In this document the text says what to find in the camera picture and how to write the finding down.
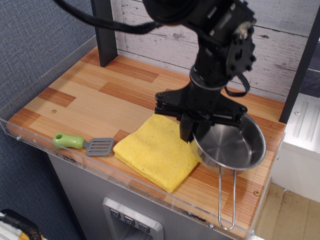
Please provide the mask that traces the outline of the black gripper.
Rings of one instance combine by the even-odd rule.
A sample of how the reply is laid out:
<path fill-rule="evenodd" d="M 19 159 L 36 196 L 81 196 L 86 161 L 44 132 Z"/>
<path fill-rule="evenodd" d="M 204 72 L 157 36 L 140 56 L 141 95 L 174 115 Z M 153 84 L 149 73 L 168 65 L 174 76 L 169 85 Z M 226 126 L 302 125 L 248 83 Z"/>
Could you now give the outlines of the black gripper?
<path fill-rule="evenodd" d="M 159 92 L 155 100 L 156 114 L 180 121 L 180 138 L 186 143 L 193 140 L 195 132 L 197 140 L 205 137 L 211 124 L 240 126 L 248 111 L 244 105 L 223 96 L 219 89 L 204 89 L 193 82 L 182 89 Z"/>

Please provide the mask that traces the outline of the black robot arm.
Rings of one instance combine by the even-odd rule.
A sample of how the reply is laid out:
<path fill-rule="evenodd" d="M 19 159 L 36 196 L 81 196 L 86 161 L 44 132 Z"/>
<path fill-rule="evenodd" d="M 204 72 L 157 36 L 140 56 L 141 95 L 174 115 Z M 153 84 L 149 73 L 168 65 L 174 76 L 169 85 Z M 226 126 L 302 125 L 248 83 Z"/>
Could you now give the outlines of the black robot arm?
<path fill-rule="evenodd" d="M 245 92 L 221 91 L 237 77 L 244 89 L 250 84 L 244 72 L 256 61 L 253 43 L 254 12 L 240 0 L 145 0 L 149 16 L 161 25 L 183 25 L 194 31 L 198 54 L 190 81 L 179 90 L 156 94 L 155 112 L 176 117 L 185 142 L 204 135 L 211 126 L 239 127 L 247 108 L 235 101 Z"/>

